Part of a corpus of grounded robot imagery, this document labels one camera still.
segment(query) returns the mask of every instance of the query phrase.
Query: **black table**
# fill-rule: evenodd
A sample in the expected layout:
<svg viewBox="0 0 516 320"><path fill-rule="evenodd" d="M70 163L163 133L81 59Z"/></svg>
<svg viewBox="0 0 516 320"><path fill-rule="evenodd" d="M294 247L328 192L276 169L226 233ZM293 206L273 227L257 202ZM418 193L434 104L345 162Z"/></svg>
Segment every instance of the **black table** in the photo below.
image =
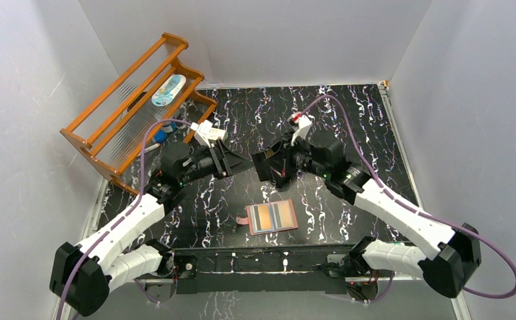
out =
<svg viewBox="0 0 516 320"><path fill-rule="evenodd" d="M302 110L316 96L336 96L347 110L360 149L378 174L394 191L415 202L415 196L403 164L390 121L376 85L333 85L320 87L268 87L252 89L203 90L202 94L218 102L216 114L209 120L227 130L227 145L247 155L268 147L282 130L281 123L292 112ZM355 156L346 132L343 115L334 104L321 102L310 114L314 117L310 134L315 130L334 131L345 144L345 151ZM187 117L197 118L193 112ZM176 132L169 141L182 139L186 129ZM165 148L152 151L147 167L154 170ZM138 184L138 160L128 174ZM187 196L164 220L142 234L133 246L149 239L159 239L174 248L188 247L257 247L356 243L365 235L383 241L405 240L373 215L336 198L326 190L323 180L299 174L296 184L286 192L277 192L262 183L254 168L224 180L211 177L186 187ZM100 226L121 212L132 196L110 185L106 193ZM292 199L299 228L252 236L249 226L237 226L236 217L245 217L245 207Z"/></svg>

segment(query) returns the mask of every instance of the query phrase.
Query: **gray wall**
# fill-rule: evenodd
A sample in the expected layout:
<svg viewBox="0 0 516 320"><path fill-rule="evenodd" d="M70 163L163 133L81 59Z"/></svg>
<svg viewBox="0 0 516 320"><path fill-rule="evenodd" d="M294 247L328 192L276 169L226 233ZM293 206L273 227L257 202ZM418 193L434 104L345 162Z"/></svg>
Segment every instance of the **gray wall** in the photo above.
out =
<svg viewBox="0 0 516 320"><path fill-rule="evenodd" d="M0 1L0 319L52 316L101 178L58 131L116 76L78 2Z"/></svg>
<svg viewBox="0 0 516 320"><path fill-rule="evenodd" d="M167 31L224 87L389 79L431 0L80 0L122 73Z"/></svg>
<svg viewBox="0 0 516 320"><path fill-rule="evenodd" d="M390 88L425 208L476 226L516 262L516 1L434 1ZM512 288L482 248L469 287ZM516 297L465 297L473 319L516 319Z"/></svg>

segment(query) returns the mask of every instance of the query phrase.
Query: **wooden shelf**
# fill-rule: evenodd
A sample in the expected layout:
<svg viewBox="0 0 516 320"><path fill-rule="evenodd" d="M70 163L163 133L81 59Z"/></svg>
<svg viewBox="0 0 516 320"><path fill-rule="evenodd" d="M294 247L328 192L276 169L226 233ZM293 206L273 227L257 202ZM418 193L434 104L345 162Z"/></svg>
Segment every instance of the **wooden shelf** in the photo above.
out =
<svg viewBox="0 0 516 320"><path fill-rule="evenodd" d="M145 130L159 119L172 117L186 99L207 106L203 122L217 102L195 91L205 78L180 62L188 47L184 38L164 33L156 43L92 102L61 134L104 178L131 193L138 190L123 182L127 168L139 155ZM186 83L172 103L156 108L149 98L172 75L184 75ZM149 139L160 130L154 128ZM185 142L193 138L188 134Z"/></svg>

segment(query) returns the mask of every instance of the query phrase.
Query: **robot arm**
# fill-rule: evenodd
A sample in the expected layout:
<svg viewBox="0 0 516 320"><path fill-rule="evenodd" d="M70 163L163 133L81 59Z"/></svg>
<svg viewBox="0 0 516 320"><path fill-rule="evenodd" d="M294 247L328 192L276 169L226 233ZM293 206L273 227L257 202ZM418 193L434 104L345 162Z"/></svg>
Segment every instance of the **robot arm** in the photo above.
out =
<svg viewBox="0 0 516 320"><path fill-rule="evenodd" d="M156 273L165 277L172 273L173 251L157 241L148 241L126 254L122 252L179 204L184 186L208 175L222 179L252 167L252 162L223 144L224 131L210 125L192 125L192 129L197 130L198 141L206 141L204 146L193 152L183 142L167 146L160 170L152 174L141 202L132 212L130 205L92 236L75 246L64 243L56 251L50 290L61 296L69 285L66 302L79 314L92 314L110 292L141 275ZM90 250L77 276L68 283L71 270Z"/></svg>
<svg viewBox="0 0 516 320"><path fill-rule="evenodd" d="M393 198L384 194L360 164L345 158L344 146L332 132L316 131L306 141L310 120L296 114L289 122L292 131L252 156L261 181L284 189L298 169L320 176L332 194L374 214L415 244L401 246L365 237L339 263L342 273L364 275L386 269L422 278L446 297L458 296L481 262L478 240L413 214L405 203L417 206L392 191ZM468 224L464 227L475 231Z"/></svg>

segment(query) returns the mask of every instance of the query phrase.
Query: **blue object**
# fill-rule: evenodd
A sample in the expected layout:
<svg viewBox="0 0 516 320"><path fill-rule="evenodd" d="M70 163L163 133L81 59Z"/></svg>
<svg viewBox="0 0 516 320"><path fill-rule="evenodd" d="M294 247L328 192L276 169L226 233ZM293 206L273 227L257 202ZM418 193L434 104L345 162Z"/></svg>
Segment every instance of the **blue object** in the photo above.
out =
<svg viewBox="0 0 516 320"><path fill-rule="evenodd" d="M169 134L174 132L177 129L177 126L175 125L175 122L168 122L164 126L162 126L162 129L154 135L154 141L156 143L163 143L166 141L166 138L168 138Z"/></svg>
<svg viewBox="0 0 516 320"><path fill-rule="evenodd" d="M170 104L184 84L183 75L173 75L152 95L152 103L159 107Z"/></svg>

